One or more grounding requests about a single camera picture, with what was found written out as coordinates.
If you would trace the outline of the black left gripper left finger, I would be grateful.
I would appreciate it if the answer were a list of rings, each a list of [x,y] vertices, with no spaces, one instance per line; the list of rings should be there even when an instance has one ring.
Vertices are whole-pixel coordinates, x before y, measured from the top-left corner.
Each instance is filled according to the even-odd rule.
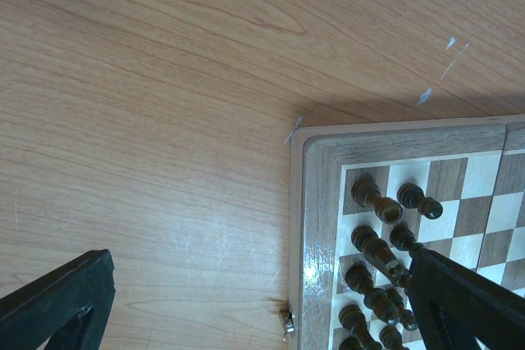
[[[115,297],[109,250],[91,250],[1,299],[2,349],[98,349]]]

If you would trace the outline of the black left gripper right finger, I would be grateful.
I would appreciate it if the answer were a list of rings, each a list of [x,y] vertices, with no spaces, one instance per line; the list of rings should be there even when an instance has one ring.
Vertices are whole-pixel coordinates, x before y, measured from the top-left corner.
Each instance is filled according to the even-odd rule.
[[[409,301],[428,349],[524,348],[524,299],[429,249],[410,266]]]

